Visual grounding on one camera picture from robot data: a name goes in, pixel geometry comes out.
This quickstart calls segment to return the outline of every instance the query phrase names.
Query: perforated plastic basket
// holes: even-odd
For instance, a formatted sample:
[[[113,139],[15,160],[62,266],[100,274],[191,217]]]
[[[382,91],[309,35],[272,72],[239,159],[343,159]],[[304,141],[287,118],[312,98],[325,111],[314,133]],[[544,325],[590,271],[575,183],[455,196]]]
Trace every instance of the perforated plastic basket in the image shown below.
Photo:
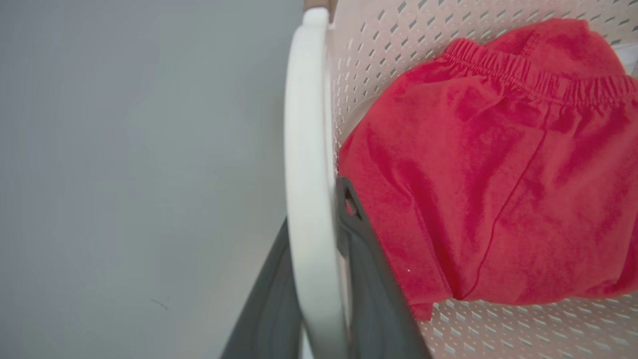
[[[486,43],[551,17],[588,20],[631,68],[638,0],[323,2],[307,1],[290,52],[286,202],[297,296],[313,352],[345,357],[350,303],[348,266],[336,246],[336,157],[374,100],[454,38]],[[433,320],[420,325],[436,358],[635,358],[638,295],[530,307],[451,300],[435,305]]]

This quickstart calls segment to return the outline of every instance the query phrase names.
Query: brown object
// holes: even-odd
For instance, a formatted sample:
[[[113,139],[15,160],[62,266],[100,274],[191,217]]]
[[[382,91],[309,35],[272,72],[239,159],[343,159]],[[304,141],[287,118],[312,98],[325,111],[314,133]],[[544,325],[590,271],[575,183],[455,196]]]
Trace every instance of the brown object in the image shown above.
[[[337,8],[337,0],[304,0],[304,12],[312,8],[326,8],[330,14],[330,22],[334,19],[334,10]]]

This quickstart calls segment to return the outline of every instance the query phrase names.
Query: scratch mark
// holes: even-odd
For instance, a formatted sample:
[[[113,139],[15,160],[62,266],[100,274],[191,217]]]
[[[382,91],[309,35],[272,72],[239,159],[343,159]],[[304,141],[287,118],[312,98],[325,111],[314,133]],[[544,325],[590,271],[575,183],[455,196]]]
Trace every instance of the scratch mark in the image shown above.
[[[158,305],[161,305],[161,307],[164,308],[164,310],[168,312],[168,307],[166,305],[164,305],[164,303],[161,303],[159,300],[151,299],[151,302],[153,302],[155,304],[158,304]]]

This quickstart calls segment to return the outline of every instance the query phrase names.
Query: gray wall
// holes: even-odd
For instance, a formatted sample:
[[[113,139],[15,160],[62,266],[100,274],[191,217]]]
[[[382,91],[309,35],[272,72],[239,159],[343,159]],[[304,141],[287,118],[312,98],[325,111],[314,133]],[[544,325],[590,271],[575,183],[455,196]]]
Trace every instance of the gray wall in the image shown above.
[[[0,357],[217,358],[285,217],[301,0],[0,1]]]

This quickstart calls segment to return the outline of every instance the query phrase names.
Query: gathered waistband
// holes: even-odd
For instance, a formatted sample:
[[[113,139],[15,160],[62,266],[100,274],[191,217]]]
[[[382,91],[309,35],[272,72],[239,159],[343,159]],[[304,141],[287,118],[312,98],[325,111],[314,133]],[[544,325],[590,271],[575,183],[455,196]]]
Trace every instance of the gathered waistband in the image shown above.
[[[476,72],[509,80],[532,93],[568,105],[617,102],[638,90],[636,81],[629,76],[569,79],[547,72],[523,56],[489,49],[467,39],[454,40],[442,57]]]

